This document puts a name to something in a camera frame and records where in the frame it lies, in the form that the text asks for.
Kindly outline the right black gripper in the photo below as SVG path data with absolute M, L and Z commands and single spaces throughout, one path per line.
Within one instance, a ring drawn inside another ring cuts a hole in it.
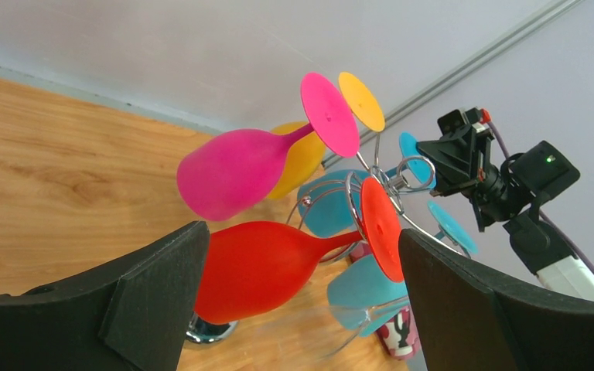
M 472 125 L 444 134 L 438 140 L 419 141 L 418 153 L 435 167 L 436 196 L 462 193 L 472 204 L 479 226 L 504 222 L 513 216 L 510 185 L 491 162 L 493 135 Z

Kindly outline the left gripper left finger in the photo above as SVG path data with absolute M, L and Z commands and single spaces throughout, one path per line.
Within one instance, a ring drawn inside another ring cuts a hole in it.
M 90 270 L 0 294 L 0 370 L 174 370 L 210 231 L 191 222 Z

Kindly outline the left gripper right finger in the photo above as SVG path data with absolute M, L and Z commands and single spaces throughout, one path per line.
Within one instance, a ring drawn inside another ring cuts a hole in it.
M 404 229 L 399 255 L 430 370 L 594 370 L 594 301 L 529 284 Z

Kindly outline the chrome wine glass rack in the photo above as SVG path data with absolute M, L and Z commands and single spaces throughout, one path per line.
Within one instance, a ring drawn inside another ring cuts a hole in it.
M 216 136 L 179 163 L 179 194 L 198 216 L 227 220 L 263 200 L 281 178 L 289 152 L 313 139 L 304 130 L 274 134 L 241 129 Z M 362 183 L 360 208 L 360 231 L 335 237 L 314 237 L 272 221 L 217 231 L 210 238 L 196 315 L 224 325 L 272 311 L 302 289 L 325 254 L 362 239 L 368 240 L 387 278 L 403 281 L 397 213 L 377 180 Z

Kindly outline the blue wine glass front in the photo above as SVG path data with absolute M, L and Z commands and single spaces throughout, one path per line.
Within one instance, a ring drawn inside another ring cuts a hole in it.
M 428 209 L 440 228 L 435 235 L 437 239 L 448 237 L 452 243 L 460 246 L 465 255 L 475 254 L 478 251 L 472 237 L 440 205 L 428 201 Z M 358 328 L 363 323 L 365 308 L 382 305 L 407 294 L 405 283 L 388 279 L 371 252 L 354 261 L 327 287 L 327 299 L 330 305 L 336 308 L 354 309 L 353 311 L 336 309 L 333 313 L 336 320 L 349 330 Z

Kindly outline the blue wine glass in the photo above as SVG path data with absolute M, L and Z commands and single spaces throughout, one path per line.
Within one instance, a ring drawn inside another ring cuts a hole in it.
M 460 246 L 465 255 L 475 254 L 478 251 L 472 237 L 440 205 L 428 201 L 428 209 L 440 228 L 435 235 L 437 239 L 448 237 L 452 243 Z M 358 328 L 363 323 L 365 308 L 382 305 L 407 294 L 405 283 L 388 279 L 371 252 L 354 261 L 327 287 L 327 299 L 330 305 L 336 308 L 354 309 L 353 311 L 336 309 L 333 313 L 336 320 L 349 330 Z
M 401 162 L 387 171 L 377 166 L 341 169 L 301 186 L 297 210 L 302 224 L 318 237 L 331 237 L 354 225 L 348 201 L 352 201 L 360 216 L 360 186 L 372 176 L 387 186 L 392 196 L 433 188 L 436 184 L 435 168 L 418 153 L 415 137 L 403 132 L 398 137 L 398 144 Z

